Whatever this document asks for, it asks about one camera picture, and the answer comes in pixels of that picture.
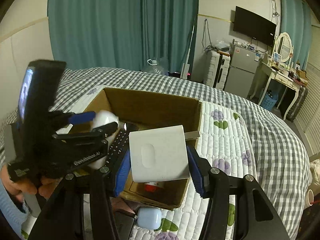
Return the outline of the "person's left hand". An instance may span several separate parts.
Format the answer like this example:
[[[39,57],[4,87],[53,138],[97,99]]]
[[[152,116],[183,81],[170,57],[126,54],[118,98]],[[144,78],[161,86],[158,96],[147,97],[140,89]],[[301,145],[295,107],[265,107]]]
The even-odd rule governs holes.
[[[9,178],[7,166],[4,165],[1,168],[1,181],[8,194],[17,199],[19,202],[23,202],[24,193],[31,195],[39,193],[42,197],[48,199],[54,192],[61,179],[42,177],[40,186],[35,186],[28,178],[23,178],[15,183]]]

